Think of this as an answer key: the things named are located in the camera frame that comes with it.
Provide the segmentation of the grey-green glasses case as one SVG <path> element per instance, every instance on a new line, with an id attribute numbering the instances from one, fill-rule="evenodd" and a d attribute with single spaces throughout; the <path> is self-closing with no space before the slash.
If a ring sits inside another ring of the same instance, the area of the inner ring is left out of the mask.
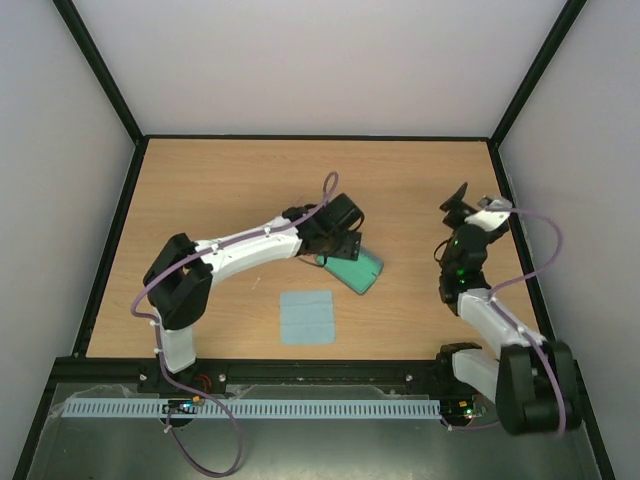
<path id="1" fill-rule="evenodd" d="M 317 255 L 316 265 L 323 268 L 357 295 L 365 295 L 376 283 L 384 269 L 383 260 L 362 247 L 357 260 Z"/>

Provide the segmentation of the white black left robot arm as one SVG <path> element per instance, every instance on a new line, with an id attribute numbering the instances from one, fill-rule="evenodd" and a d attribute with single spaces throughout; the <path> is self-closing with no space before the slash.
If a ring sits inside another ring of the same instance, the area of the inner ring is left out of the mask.
<path id="1" fill-rule="evenodd" d="M 355 261 L 364 212 L 341 193 L 319 204 L 294 206 L 265 224 L 237 234 L 193 241 L 172 236 L 143 277 L 153 308 L 157 349 L 172 374 L 196 361 L 193 325 L 203 316 L 211 290 L 222 281 L 262 264 L 315 255 Z"/>

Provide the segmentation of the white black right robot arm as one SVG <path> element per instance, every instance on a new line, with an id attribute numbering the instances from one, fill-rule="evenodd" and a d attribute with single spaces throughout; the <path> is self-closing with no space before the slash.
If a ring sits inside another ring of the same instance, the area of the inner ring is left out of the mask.
<path id="1" fill-rule="evenodd" d="M 583 421 L 572 351 L 530 329 L 499 301 L 498 291 L 509 284 L 490 285 L 483 266 L 489 245 L 507 232 L 517 209 L 503 197 L 484 197 L 471 206 L 464 200 L 467 188 L 462 184 L 440 206 L 452 233 L 438 248 L 439 294 L 489 348 L 442 347 L 437 382 L 450 392 L 473 387 L 494 404 L 499 424 L 511 435 L 561 436 Z"/>

